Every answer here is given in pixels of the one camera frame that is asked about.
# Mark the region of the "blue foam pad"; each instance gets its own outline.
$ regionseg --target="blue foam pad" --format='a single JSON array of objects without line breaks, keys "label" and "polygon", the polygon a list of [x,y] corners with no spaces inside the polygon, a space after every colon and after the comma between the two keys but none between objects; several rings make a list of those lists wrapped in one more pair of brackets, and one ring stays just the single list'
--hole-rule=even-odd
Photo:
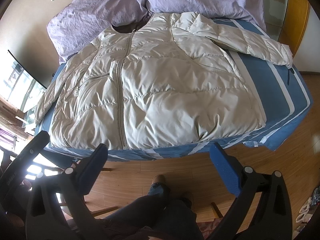
[{"label": "blue foam pad", "polygon": [[219,146],[213,144],[210,147],[210,159],[216,167],[223,183],[228,191],[238,197],[241,193],[241,179],[232,163],[228,161],[229,156]]}]

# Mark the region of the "white puffer jacket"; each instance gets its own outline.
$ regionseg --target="white puffer jacket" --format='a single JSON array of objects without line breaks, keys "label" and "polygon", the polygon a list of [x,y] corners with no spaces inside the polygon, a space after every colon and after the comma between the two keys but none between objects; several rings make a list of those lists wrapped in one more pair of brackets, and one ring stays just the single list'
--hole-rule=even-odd
[{"label": "white puffer jacket", "polygon": [[104,30],[70,59],[38,103],[55,147],[150,149],[205,142],[265,125],[231,49],[292,65],[287,45],[201,14],[156,13],[131,34]]}]

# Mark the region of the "leg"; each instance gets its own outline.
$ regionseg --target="leg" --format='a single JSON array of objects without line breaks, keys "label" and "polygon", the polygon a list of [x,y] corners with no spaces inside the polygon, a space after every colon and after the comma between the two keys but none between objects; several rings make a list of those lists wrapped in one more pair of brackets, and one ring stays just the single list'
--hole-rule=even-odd
[{"label": "leg", "polygon": [[203,240],[196,224],[196,214],[187,206],[191,206],[190,203],[185,198],[172,200],[152,228],[177,239]]},{"label": "leg", "polygon": [[155,179],[147,196],[136,199],[105,219],[118,220],[138,228],[152,227],[168,204],[170,193],[163,182],[155,182]]}]

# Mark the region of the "mattress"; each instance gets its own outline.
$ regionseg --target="mattress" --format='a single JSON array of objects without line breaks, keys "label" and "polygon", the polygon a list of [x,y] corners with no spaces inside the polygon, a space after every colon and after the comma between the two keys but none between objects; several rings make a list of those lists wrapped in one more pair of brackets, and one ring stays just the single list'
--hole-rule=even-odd
[{"label": "mattress", "polygon": [[[246,21],[212,20],[217,24],[244,28],[260,35],[266,35],[257,25]],[[227,52],[235,61],[242,76],[257,98],[261,112],[267,120],[265,127],[243,135],[220,138],[210,142],[144,150],[110,150],[108,160],[142,161],[182,157],[199,152],[208,152],[210,146],[215,142],[218,142],[223,148],[243,143],[249,147],[264,145],[271,150],[276,150],[293,133],[312,105],[312,98],[306,84],[295,67],[291,72],[284,66],[273,65],[250,55],[234,51]],[[60,65],[54,78],[58,76],[64,66],[65,64]],[[52,105],[42,122],[36,127],[36,134],[41,130],[50,133],[54,108],[55,104]],[[46,146],[45,150],[76,159],[88,157],[93,152],[93,150],[56,148],[51,143]]]}]

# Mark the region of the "person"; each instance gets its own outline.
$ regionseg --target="person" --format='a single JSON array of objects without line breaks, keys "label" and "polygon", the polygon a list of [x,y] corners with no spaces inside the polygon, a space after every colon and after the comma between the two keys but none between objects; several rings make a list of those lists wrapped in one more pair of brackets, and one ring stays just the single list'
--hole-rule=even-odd
[{"label": "person", "polygon": [[[97,221],[111,240],[204,240],[191,210],[192,202],[191,193],[170,199],[165,177],[157,175],[148,195]],[[80,233],[72,220],[68,223]]]}]

